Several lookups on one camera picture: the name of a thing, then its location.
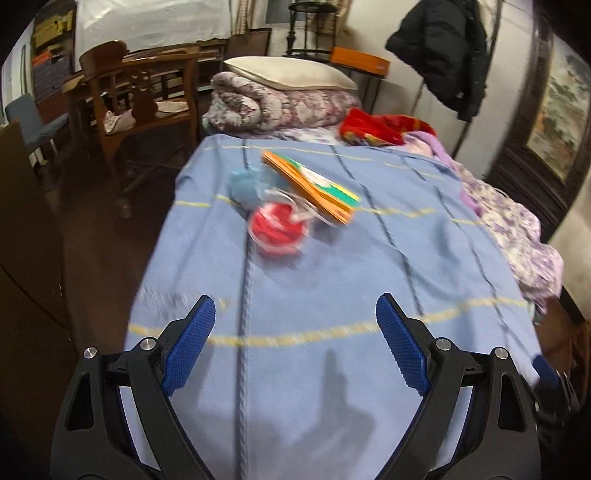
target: metal bolt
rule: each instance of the metal bolt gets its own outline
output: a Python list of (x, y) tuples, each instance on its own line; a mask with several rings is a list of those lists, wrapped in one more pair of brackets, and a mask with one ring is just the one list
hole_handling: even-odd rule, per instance
[(452, 347), (452, 343), (447, 338), (438, 338), (435, 340), (435, 346), (440, 350), (447, 352)]
[(155, 346), (156, 346), (156, 340), (154, 340), (153, 338), (144, 338), (141, 341), (141, 343), (139, 344), (139, 347), (142, 350), (151, 350)]
[(502, 347), (495, 348), (495, 356), (501, 360), (507, 360), (509, 358), (509, 352)]
[(96, 348), (94, 348), (93, 346), (88, 347), (86, 350), (84, 350), (84, 358), (93, 358), (96, 355)]

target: curtain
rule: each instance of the curtain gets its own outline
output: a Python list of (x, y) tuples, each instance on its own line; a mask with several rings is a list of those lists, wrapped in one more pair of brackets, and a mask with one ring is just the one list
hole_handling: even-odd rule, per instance
[[(351, 8), (351, 2), (353, 0), (329, 0), (327, 3), (334, 5), (337, 8), (336, 13), (336, 35), (339, 35), (345, 26), (349, 10)], [(315, 15), (310, 17), (310, 22), (313, 25), (316, 22)], [(333, 34), (333, 14), (320, 14), (319, 15), (319, 26), (320, 33), (332, 35)]]
[(252, 4), (253, 0), (238, 0), (236, 9), (236, 22), (234, 23), (233, 34), (242, 35), (252, 25)]

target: blue gripper pad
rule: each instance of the blue gripper pad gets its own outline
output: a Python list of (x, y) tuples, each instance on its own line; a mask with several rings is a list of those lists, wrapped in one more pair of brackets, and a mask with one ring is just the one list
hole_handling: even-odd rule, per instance
[(556, 371), (550, 366), (548, 360), (542, 355), (538, 355), (534, 358), (532, 365), (540, 376), (540, 381), (545, 383), (551, 388), (557, 388), (560, 385), (560, 377)]
[(183, 333), (170, 350), (166, 359), (166, 370), (160, 386), (169, 397), (177, 388), (183, 388), (197, 357), (212, 331), (216, 319), (216, 306), (212, 299), (206, 299)]
[(427, 359), (423, 352), (385, 296), (378, 299), (375, 313), (379, 328), (394, 355), (404, 381), (420, 395), (425, 395), (431, 384), (427, 376)]

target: white pillow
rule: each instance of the white pillow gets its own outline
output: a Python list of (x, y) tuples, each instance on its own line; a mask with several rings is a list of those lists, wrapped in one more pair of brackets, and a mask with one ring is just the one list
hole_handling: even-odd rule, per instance
[(312, 60), (289, 57), (236, 57), (230, 70), (275, 90), (357, 90), (343, 72)]

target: orange box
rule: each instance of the orange box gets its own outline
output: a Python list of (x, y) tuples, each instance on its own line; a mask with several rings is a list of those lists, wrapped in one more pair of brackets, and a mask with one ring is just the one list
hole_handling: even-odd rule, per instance
[(390, 62), (388, 60), (370, 55), (369, 53), (343, 47), (335, 47), (333, 49), (330, 62), (383, 76), (388, 74), (388, 69), (390, 68)]

